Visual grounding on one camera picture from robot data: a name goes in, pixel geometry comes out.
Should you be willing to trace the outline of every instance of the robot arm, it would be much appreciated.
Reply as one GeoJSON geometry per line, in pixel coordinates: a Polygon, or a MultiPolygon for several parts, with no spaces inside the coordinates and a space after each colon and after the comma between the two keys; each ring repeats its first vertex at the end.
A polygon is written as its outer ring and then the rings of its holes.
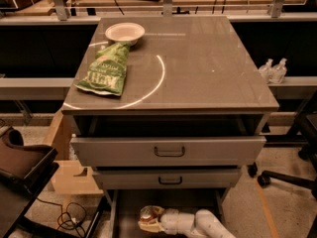
{"type": "Polygon", "coordinates": [[[235,238],[212,212],[205,209],[190,214],[177,209],[146,206],[141,210],[139,226],[149,232],[183,234],[188,238],[235,238]]]}

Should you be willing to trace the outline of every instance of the green bag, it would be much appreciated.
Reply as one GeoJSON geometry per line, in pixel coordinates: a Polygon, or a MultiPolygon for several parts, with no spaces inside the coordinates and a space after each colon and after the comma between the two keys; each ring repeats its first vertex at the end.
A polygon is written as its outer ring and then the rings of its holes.
{"type": "Polygon", "coordinates": [[[75,86],[96,94],[121,96],[127,73],[130,43],[116,43],[99,51],[85,78],[75,86]]]}

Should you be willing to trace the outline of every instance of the plastic bottle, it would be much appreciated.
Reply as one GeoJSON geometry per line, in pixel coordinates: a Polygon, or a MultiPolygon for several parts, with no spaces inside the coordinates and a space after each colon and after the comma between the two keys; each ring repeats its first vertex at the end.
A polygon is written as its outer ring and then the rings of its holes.
{"type": "Polygon", "coordinates": [[[268,72],[271,69],[271,63],[273,62],[272,59],[268,59],[266,64],[262,65],[259,68],[259,73],[262,76],[262,78],[265,80],[266,83],[268,83],[268,72]]]}
{"type": "Polygon", "coordinates": [[[273,68],[270,69],[268,74],[269,82],[282,83],[287,72],[285,64],[286,64],[286,59],[282,59],[279,62],[279,64],[275,65],[273,68]]]}

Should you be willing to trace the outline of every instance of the floor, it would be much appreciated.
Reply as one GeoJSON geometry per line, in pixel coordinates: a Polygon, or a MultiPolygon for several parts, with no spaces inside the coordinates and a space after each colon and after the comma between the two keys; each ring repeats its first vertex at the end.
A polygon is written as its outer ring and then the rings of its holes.
{"type": "MultiPolygon", "coordinates": [[[[48,126],[16,126],[15,128],[21,131],[25,144],[28,145],[40,143],[48,126]]],[[[283,133],[287,128],[278,127],[276,130],[283,133]]],[[[298,150],[298,148],[263,148],[257,158],[258,175],[263,170],[270,170],[316,179],[312,165],[297,157],[298,150]]],[[[87,217],[82,225],[85,229],[90,223],[91,215],[98,205],[100,196],[72,195],[67,197],[55,194],[52,186],[48,185],[39,198],[57,204],[67,202],[80,204],[87,211],[87,217]]],[[[79,216],[80,206],[73,204],[73,208],[74,215],[71,217],[79,219],[81,217],[79,216]]],[[[247,168],[243,167],[243,175],[239,182],[229,190],[223,201],[223,210],[225,225],[237,238],[301,238],[307,237],[309,233],[317,214],[317,203],[308,189],[276,179],[272,180],[270,186],[261,188],[257,183],[257,177],[251,178],[247,168]]],[[[34,221],[58,228],[56,220],[60,216],[60,207],[37,200],[27,216],[34,221]]],[[[109,212],[105,212],[94,237],[109,237],[109,218],[109,212]]],[[[22,237],[32,236],[20,230],[11,235],[11,238],[22,237]]]]}

